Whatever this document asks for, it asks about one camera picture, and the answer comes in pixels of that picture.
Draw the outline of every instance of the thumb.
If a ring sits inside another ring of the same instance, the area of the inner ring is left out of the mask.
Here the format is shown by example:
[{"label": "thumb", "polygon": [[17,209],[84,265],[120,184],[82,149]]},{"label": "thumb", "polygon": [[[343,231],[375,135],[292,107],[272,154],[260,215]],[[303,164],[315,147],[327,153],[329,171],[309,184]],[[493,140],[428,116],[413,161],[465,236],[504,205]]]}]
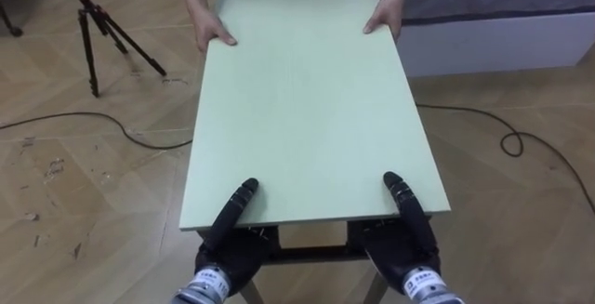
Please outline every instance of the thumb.
[{"label": "thumb", "polygon": [[378,25],[380,25],[380,22],[380,13],[378,12],[378,9],[376,9],[374,10],[374,14],[372,14],[372,17],[370,17],[370,20],[368,20],[368,22],[364,26],[364,33],[371,33],[373,30],[376,29],[376,27],[378,27]]},{"label": "thumb", "polygon": [[237,40],[223,27],[220,25],[217,28],[217,37],[219,37],[223,42],[229,46],[234,46],[238,43]]}]

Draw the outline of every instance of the table top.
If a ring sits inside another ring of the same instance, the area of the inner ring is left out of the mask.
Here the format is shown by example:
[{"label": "table top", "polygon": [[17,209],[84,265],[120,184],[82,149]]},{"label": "table top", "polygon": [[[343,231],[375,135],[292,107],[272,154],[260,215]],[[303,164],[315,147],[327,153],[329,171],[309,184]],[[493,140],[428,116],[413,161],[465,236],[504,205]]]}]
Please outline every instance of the table top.
[{"label": "table top", "polygon": [[394,171],[429,213],[449,209],[377,0],[218,0],[238,45],[211,42],[179,226],[210,227],[247,178],[243,225],[397,213]]}]

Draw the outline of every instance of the white bed frame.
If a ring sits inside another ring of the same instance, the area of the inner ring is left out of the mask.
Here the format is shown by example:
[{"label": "white bed frame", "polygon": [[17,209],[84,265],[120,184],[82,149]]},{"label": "white bed frame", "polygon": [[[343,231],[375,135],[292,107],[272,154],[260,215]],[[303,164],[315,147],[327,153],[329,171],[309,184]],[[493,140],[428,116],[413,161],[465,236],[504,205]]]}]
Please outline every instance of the white bed frame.
[{"label": "white bed frame", "polygon": [[404,26],[407,76],[576,65],[595,42],[595,12]]}]

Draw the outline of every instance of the label on robot wrist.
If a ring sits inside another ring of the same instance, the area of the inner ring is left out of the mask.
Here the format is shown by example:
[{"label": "label on robot wrist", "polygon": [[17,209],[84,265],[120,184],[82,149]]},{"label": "label on robot wrist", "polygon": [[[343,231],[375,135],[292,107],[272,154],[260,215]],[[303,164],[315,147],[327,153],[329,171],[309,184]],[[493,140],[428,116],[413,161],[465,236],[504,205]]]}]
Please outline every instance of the label on robot wrist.
[{"label": "label on robot wrist", "polygon": [[436,271],[420,271],[405,281],[403,290],[410,299],[413,299],[421,289],[436,285],[446,285]]},{"label": "label on robot wrist", "polygon": [[230,286],[223,276],[211,269],[198,271],[194,279],[192,279],[192,283],[209,285],[217,293],[219,298],[221,298],[221,301],[225,300],[230,293]]}]

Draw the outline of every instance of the bed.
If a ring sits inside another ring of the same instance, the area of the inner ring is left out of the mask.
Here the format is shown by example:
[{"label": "bed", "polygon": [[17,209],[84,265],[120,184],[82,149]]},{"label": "bed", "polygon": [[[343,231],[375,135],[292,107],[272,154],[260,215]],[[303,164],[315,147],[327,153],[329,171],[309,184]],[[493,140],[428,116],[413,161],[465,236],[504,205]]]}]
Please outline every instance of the bed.
[{"label": "bed", "polygon": [[406,0],[409,76],[570,66],[595,42],[595,0]]}]

